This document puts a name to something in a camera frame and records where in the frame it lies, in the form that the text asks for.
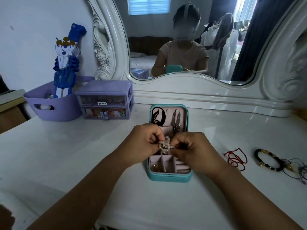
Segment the brown headboard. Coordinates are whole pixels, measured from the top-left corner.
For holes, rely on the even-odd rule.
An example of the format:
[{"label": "brown headboard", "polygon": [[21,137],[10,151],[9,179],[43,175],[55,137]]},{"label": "brown headboard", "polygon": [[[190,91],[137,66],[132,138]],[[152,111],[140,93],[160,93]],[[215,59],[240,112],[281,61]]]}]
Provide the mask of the brown headboard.
[{"label": "brown headboard", "polygon": [[160,48],[163,44],[172,41],[170,37],[129,37],[129,48],[132,52],[141,52],[146,55],[158,55]]}]

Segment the transparent drawer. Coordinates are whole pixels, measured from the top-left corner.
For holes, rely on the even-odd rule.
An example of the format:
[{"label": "transparent drawer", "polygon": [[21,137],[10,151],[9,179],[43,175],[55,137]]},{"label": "transparent drawer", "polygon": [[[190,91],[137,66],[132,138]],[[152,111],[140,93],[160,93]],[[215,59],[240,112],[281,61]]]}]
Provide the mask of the transparent drawer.
[{"label": "transparent drawer", "polygon": [[86,118],[92,119],[126,119],[127,109],[125,108],[82,108],[82,112]]},{"label": "transparent drawer", "polygon": [[126,106],[124,95],[80,95],[80,100],[85,106]]}]

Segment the black hair tie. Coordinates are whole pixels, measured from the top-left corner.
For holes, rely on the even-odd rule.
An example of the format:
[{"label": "black hair tie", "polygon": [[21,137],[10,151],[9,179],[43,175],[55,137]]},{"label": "black hair tie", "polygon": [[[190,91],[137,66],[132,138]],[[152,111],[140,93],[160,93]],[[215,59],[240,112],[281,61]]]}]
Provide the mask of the black hair tie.
[{"label": "black hair tie", "polygon": [[[156,120],[156,118],[157,118],[157,116],[158,116],[158,114],[159,114],[159,110],[156,111],[155,113],[153,112],[154,109],[156,109],[156,108],[162,110],[162,119],[161,119],[161,121]],[[162,127],[163,124],[165,123],[165,119],[166,119],[165,111],[164,111],[162,108],[160,108],[160,107],[156,107],[156,108],[154,108],[154,109],[152,110],[152,114],[151,114],[151,123],[154,123],[154,124],[158,125],[159,127]]]},{"label": "black hair tie", "polygon": [[[267,163],[263,162],[263,160],[261,160],[261,159],[259,158],[259,156],[258,156],[258,153],[259,153],[259,152],[262,152],[262,153],[267,154],[267,155],[269,155],[270,157],[274,158],[274,159],[279,163],[279,167],[278,167],[278,168],[274,168],[274,167],[268,165]],[[273,153],[271,153],[271,152],[269,152],[269,151],[267,151],[267,150],[264,150],[264,149],[257,149],[257,150],[255,151],[255,153],[254,153],[254,156],[255,156],[255,158],[257,159],[257,161],[259,161],[260,167],[265,166],[265,167],[269,168],[270,170],[277,171],[277,172],[282,171],[282,170],[285,168],[285,162],[282,161],[281,159],[279,159],[278,156],[276,156],[275,154],[273,154]]]}]

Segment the white bedding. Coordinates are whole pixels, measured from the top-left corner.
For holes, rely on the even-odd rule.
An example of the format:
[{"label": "white bedding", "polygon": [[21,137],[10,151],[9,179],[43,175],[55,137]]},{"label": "white bedding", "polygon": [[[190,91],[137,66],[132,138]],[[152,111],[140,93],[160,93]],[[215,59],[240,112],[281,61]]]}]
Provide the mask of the white bedding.
[{"label": "white bedding", "polygon": [[130,58],[131,69],[152,69],[157,56],[145,56],[140,58]]}]

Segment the open jewelry box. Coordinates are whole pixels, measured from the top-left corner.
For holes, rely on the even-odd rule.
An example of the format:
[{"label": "open jewelry box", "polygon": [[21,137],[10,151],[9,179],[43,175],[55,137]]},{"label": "open jewelry box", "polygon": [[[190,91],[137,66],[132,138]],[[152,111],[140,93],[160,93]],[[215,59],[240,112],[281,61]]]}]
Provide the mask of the open jewelry box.
[{"label": "open jewelry box", "polygon": [[[164,136],[172,138],[178,131],[188,131],[189,111],[182,104],[154,104],[149,122],[157,124]],[[147,174],[153,181],[188,182],[192,176],[189,166],[178,158],[158,151],[147,160]]]}]

